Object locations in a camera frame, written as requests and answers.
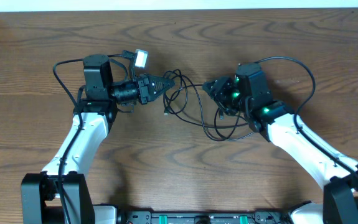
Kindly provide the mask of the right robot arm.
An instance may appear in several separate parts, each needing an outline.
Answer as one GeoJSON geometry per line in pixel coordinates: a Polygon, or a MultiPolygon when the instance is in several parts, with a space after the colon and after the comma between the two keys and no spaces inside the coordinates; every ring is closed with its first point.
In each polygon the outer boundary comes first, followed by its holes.
{"type": "Polygon", "coordinates": [[[274,99],[258,62],[239,65],[233,77],[202,89],[221,113],[243,114],[254,133],[287,152],[323,190],[321,204],[307,202],[284,217],[289,223],[358,223],[358,161],[312,131],[299,112],[274,99]]]}

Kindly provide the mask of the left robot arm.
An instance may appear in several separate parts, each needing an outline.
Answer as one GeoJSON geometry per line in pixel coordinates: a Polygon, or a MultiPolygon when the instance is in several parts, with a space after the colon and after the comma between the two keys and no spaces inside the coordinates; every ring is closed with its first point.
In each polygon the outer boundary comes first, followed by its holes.
{"type": "Polygon", "coordinates": [[[148,53],[123,51],[117,55],[95,54],[83,59],[85,84],[74,105],[72,127],[60,149],[41,172],[24,176],[21,182],[24,223],[126,223],[124,211],[114,205],[93,204],[86,176],[95,154],[110,133],[119,106],[155,101],[174,86],[174,80],[150,75],[135,75],[143,68],[148,53]]]}

